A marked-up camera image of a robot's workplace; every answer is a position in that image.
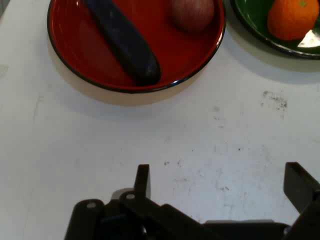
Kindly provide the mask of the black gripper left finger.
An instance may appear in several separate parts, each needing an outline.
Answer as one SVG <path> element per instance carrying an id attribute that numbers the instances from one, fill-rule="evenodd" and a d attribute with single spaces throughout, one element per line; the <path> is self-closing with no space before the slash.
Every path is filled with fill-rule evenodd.
<path id="1" fill-rule="evenodd" d="M 105 204 L 99 199 L 78 202 L 66 240 L 206 240 L 208 231 L 170 205 L 148 197 L 150 167 L 137 168 L 134 187 Z"/>

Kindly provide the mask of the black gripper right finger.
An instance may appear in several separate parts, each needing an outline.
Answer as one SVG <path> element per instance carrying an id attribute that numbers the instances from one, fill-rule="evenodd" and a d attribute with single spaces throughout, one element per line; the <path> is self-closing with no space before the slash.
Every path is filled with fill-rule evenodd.
<path id="1" fill-rule="evenodd" d="M 299 212 L 296 221 L 284 232 L 285 240 L 320 238 L 320 183 L 299 163 L 285 164 L 283 191 Z"/>

